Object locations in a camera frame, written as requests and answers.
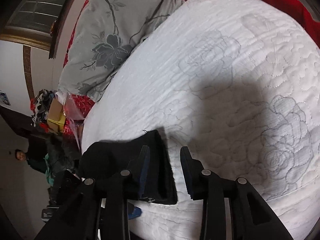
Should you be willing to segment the dark wooden headboard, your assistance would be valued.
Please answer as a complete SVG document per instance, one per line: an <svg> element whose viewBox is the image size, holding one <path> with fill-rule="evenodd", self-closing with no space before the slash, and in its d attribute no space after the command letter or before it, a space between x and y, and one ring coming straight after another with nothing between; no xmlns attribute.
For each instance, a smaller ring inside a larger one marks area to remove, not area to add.
<svg viewBox="0 0 320 240"><path fill-rule="evenodd" d="M75 0L65 0L57 20L52 25L52 29L50 31L52 42L50 45L49 59L54 59L56 57L57 46L59 44L62 29L74 1Z"/></svg>

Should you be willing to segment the pile of clothes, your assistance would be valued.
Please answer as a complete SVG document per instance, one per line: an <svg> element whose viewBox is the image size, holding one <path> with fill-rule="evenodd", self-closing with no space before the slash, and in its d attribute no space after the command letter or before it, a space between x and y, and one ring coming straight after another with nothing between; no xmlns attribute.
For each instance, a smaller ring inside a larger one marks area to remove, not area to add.
<svg viewBox="0 0 320 240"><path fill-rule="evenodd" d="M52 90L42 89L35 98L30 100L31 116L34 127L47 123L47 116L55 93Z"/></svg>

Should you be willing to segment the clear plastic bag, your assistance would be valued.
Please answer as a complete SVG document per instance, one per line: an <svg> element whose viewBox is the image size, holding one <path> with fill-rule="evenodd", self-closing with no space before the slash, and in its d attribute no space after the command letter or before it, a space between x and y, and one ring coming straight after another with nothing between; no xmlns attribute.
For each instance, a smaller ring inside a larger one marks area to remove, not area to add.
<svg viewBox="0 0 320 240"><path fill-rule="evenodd" d="M65 116L69 120L70 128L73 131L76 131L77 125L82 124L85 118L81 111L78 109L72 95L69 93L66 94L63 111L65 113Z"/></svg>

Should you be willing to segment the person in black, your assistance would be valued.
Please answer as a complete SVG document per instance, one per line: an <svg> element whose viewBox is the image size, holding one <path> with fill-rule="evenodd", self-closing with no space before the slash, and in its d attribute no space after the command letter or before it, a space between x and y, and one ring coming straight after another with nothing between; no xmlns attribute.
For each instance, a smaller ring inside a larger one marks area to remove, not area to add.
<svg viewBox="0 0 320 240"><path fill-rule="evenodd" d="M81 153L65 144L60 136L51 134L46 138L31 136L27 151L16 149L14 156L18 161L25 161L33 170L44 174L48 184L53 186L60 172L78 172Z"/></svg>

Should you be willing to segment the cardboard box with yellow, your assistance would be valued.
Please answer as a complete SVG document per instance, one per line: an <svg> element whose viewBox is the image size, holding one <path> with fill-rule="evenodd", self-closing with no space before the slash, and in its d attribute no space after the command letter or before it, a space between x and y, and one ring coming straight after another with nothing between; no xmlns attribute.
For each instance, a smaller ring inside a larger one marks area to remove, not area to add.
<svg viewBox="0 0 320 240"><path fill-rule="evenodd" d="M66 117L63 112L63 105L56 98L53 98L47 115L47 124L55 133L62 133L65 125Z"/></svg>

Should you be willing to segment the black pants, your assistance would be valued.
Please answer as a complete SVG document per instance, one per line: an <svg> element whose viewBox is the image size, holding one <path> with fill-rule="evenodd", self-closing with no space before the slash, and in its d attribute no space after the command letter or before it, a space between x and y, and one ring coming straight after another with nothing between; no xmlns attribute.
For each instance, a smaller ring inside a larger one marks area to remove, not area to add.
<svg viewBox="0 0 320 240"><path fill-rule="evenodd" d="M103 198L177 203L167 148L157 130L131 141L99 141L84 152L79 176L92 178Z"/></svg>

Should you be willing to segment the white quilted bed cover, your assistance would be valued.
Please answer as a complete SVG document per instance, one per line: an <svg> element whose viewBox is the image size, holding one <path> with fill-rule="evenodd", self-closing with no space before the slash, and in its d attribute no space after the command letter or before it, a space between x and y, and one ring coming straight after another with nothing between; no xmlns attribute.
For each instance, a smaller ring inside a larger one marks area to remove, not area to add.
<svg viewBox="0 0 320 240"><path fill-rule="evenodd" d="M158 129L178 202L140 203L143 239L198 239L180 148L246 178L294 239L319 219L319 47L260 0L188 0L127 59L85 120L82 148Z"/></svg>

